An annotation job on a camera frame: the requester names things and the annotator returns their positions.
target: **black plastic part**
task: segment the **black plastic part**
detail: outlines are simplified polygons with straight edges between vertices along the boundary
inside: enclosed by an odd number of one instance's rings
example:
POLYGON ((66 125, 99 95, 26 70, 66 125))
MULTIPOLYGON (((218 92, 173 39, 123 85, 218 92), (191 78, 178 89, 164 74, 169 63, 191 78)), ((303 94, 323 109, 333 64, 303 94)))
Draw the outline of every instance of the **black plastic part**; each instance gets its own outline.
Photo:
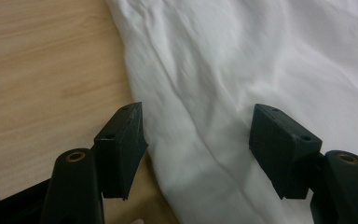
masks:
POLYGON ((358 156, 329 151, 324 156, 324 181, 338 212, 338 224, 358 224, 358 156))
POLYGON ((39 221, 49 179, 0 202, 2 224, 35 224, 39 221))
POLYGON ((103 223, 102 197, 91 150, 69 150, 56 160, 40 223, 103 223))
POLYGON ((92 149, 104 198, 128 199, 146 148, 142 104, 121 107, 97 134, 92 149))
POLYGON ((305 199, 322 140, 281 110, 255 105, 249 148, 282 199, 305 199))

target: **white fabric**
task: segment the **white fabric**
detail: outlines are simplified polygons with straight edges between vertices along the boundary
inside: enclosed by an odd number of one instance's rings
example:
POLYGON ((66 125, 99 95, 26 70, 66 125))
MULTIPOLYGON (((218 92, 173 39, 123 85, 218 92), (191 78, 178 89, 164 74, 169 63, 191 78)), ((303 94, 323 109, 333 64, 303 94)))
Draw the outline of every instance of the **white fabric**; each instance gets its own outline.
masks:
POLYGON ((248 149, 254 104, 358 154, 358 0, 108 0, 181 223, 312 223, 248 149))

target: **wooden surface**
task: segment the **wooden surface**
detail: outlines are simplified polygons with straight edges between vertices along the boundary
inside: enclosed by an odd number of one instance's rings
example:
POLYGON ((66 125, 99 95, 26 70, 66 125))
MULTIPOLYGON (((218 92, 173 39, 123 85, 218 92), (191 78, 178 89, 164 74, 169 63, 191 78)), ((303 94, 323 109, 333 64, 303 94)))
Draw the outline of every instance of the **wooden surface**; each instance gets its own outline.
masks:
MULTIPOLYGON (((0 198, 51 176, 132 102, 123 46, 102 0, 0 0, 0 198)), ((176 223, 146 156, 130 199, 105 201, 106 223, 176 223)))

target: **wooden table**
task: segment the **wooden table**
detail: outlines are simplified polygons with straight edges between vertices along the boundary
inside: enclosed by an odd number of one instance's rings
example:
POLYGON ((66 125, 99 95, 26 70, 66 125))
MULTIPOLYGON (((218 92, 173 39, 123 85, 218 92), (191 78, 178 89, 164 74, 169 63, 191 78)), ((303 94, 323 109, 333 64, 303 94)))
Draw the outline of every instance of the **wooden table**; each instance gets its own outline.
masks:
MULTIPOLYGON (((123 45, 103 0, 0 0, 0 198, 51 176, 55 159, 132 102, 123 45)), ((177 223, 150 158, 106 223, 177 223)))

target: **white cloth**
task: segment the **white cloth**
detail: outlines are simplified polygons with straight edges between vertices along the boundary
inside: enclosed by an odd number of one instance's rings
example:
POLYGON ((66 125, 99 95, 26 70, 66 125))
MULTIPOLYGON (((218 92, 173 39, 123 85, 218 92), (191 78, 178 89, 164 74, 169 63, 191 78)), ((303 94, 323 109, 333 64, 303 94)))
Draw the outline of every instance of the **white cloth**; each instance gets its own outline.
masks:
POLYGON ((256 103, 358 154, 357 0, 108 0, 181 223, 313 223, 248 149, 256 103))

